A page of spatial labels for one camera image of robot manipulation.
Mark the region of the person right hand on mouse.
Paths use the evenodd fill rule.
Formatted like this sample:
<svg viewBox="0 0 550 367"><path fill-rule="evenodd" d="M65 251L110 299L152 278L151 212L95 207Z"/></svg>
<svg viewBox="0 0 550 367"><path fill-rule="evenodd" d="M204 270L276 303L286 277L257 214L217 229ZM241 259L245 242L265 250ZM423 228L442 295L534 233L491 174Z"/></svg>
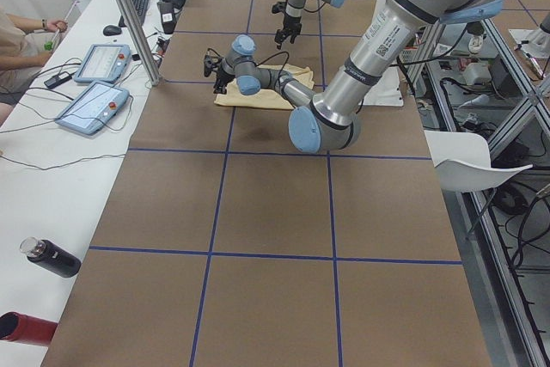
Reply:
<svg viewBox="0 0 550 367"><path fill-rule="evenodd" d="M68 23L64 20L46 20L45 28L51 33L64 33L68 28Z"/></svg>

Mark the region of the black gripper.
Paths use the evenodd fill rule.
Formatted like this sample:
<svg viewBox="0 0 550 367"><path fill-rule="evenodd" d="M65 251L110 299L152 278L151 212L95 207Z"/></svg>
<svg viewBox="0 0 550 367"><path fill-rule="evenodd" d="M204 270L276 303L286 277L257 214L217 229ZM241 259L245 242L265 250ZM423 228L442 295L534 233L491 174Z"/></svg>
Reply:
<svg viewBox="0 0 550 367"><path fill-rule="evenodd" d="M217 95L227 94L227 85L235 79L235 72L231 66L222 62L217 67L217 77L214 85L214 93Z"/></svg>
<svg viewBox="0 0 550 367"><path fill-rule="evenodd" d="M301 30L302 23L300 17L285 15L283 19L283 28L276 32L274 38L277 49L282 49L282 45L287 38L290 38L290 43L294 44L296 38L301 34Z"/></svg>

